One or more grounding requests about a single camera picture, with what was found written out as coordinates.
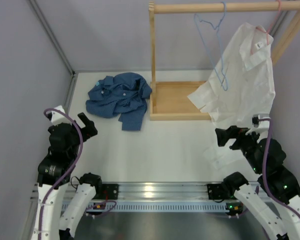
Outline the blue checked shirt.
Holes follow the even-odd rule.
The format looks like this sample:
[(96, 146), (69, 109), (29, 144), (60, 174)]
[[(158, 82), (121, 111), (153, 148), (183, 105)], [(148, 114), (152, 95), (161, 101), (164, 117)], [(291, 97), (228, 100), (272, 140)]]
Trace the blue checked shirt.
[(86, 111), (106, 119), (119, 116), (123, 131), (140, 131), (151, 94), (152, 88), (138, 73), (107, 75), (88, 92)]

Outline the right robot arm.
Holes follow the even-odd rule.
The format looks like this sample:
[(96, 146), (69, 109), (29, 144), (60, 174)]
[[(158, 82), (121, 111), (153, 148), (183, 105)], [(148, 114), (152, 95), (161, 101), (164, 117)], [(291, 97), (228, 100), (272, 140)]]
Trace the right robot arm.
[(260, 187), (270, 197), (275, 214), (254, 191), (240, 172), (226, 176), (222, 192), (229, 199), (239, 200), (260, 223), (270, 240), (300, 240), (300, 185), (283, 162), (287, 157), (280, 143), (270, 136), (260, 139), (260, 133), (235, 125), (215, 129), (217, 144), (224, 147), (228, 140), (231, 150), (239, 150), (259, 177)]

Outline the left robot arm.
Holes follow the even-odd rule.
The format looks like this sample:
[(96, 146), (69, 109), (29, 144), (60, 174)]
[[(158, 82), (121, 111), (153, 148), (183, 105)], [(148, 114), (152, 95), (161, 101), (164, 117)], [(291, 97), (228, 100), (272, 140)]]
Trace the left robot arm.
[(79, 179), (68, 207), (62, 211), (64, 196), (81, 156), (83, 143), (96, 136), (98, 131), (83, 112), (77, 116), (84, 127), (79, 127), (75, 120), (55, 108), (46, 110), (45, 115), (52, 123), (48, 128), (50, 146), (38, 166), (38, 205), (31, 239), (72, 240), (88, 203), (103, 195), (101, 177), (85, 173)]

